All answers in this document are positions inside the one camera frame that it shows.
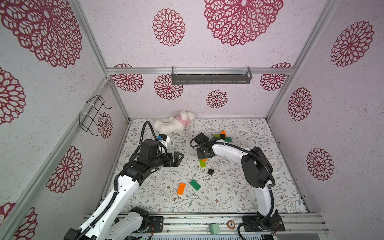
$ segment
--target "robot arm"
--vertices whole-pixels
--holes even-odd
[[[155,140],[142,141],[147,124]],[[66,233],[64,240],[123,240],[133,231],[145,231],[149,226],[149,212],[138,207],[133,208],[124,220],[117,222],[113,227],[111,225],[128,199],[151,173],[159,167],[178,167],[180,165],[184,154],[174,152],[172,156],[172,153],[168,153],[169,141],[169,137],[164,134],[156,136],[150,122],[145,122],[139,146],[123,166],[122,171],[115,177],[114,189],[78,230],[71,228]]]
[[[254,147],[252,149],[241,148],[236,145],[226,143],[217,137],[209,139],[203,133],[198,134],[191,140],[191,147],[197,147],[197,156],[199,159],[210,158],[215,155],[225,156],[242,165],[244,177],[247,182],[255,187],[256,199],[258,204],[258,217],[251,222],[244,222],[238,225],[237,232],[240,234],[240,227],[247,224],[257,224],[254,230],[269,231],[275,224],[281,221],[278,211],[275,209],[271,187],[275,186],[273,168],[265,157],[263,151]],[[281,169],[280,163],[273,162],[275,168]]]

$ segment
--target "lime green lego brick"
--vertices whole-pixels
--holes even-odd
[[[215,235],[220,233],[220,227],[217,223],[212,223],[209,225],[209,230],[211,232],[211,235]]]
[[[198,191],[198,190],[201,188],[200,184],[198,184],[195,180],[190,181],[189,184],[190,184],[196,191]]]
[[[205,162],[201,161],[201,159],[199,159],[199,161],[200,161],[200,166],[201,166],[201,168],[203,168],[203,167],[206,167],[206,166],[207,166],[207,165],[205,164]]]

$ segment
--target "floral tablecloth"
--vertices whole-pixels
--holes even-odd
[[[140,132],[146,119],[131,121],[131,126],[117,163],[115,174],[136,149]],[[279,212],[307,212],[292,176],[286,167],[275,139],[265,120],[262,119],[199,119],[182,134],[171,136],[168,151],[185,154],[179,167],[162,167],[151,174],[128,200],[124,211],[139,206],[150,212],[256,212],[257,200],[254,187],[244,178],[242,167],[228,158],[216,156],[208,159],[207,167],[201,168],[196,149],[189,146],[189,141],[203,132],[208,137],[226,131],[232,143],[242,147],[260,147],[268,159],[276,159],[283,165],[283,171],[276,178],[273,187],[275,205]],[[144,139],[152,139],[147,127]],[[213,176],[207,174],[211,168]],[[195,191],[189,182],[194,179],[201,185]],[[184,194],[177,195],[179,184],[186,184]]]

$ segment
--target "white plush dog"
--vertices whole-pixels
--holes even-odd
[[[169,117],[169,122],[155,121],[154,127],[160,134],[171,135],[171,133],[182,133],[195,119],[195,114],[182,110],[177,117]]]

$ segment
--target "enclosure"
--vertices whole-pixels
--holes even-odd
[[[169,135],[180,166],[153,172],[118,218],[137,206],[164,217],[154,237],[218,239],[207,234],[219,223],[239,239],[227,221],[258,211],[255,188],[239,162],[203,167],[190,146],[225,131],[282,166],[272,191],[286,230],[247,239],[380,238],[383,11],[380,0],[0,0],[0,239],[78,229],[143,123],[181,110],[196,118]],[[186,75],[211,82],[172,83]]]

